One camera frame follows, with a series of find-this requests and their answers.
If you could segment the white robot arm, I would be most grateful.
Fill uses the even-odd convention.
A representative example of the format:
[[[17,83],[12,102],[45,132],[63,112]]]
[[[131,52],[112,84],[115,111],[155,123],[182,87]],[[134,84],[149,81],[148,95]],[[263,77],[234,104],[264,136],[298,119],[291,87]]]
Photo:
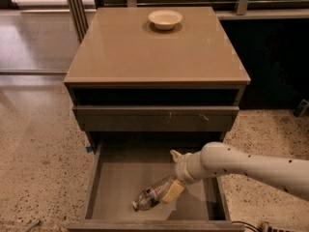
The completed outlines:
[[[175,162],[176,180],[167,188],[163,201],[178,198],[187,185],[207,178],[239,174],[265,185],[309,200],[309,161],[251,155],[220,143],[207,143],[194,154],[171,150]]]

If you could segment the dark robot base part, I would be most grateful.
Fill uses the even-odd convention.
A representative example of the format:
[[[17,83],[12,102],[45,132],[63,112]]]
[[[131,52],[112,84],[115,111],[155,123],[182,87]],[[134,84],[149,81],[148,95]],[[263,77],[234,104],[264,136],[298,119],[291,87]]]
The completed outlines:
[[[302,116],[307,111],[308,107],[309,107],[309,101],[308,100],[302,100],[298,104],[297,108],[294,110],[293,115],[295,117]]]

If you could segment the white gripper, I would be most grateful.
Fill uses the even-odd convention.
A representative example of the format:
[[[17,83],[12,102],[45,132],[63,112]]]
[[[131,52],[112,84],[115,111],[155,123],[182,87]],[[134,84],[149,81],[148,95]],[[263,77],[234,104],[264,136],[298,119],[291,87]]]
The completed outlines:
[[[175,163],[175,175],[178,180],[173,180],[165,191],[162,202],[170,203],[174,199],[178,198],[182,192],[185,190],[185,185],[191,185],[197,182],[188,171],[187,160],[191,156],[190,153],[181,154],[178,151],[172,149],[170,151],[173,161]]]

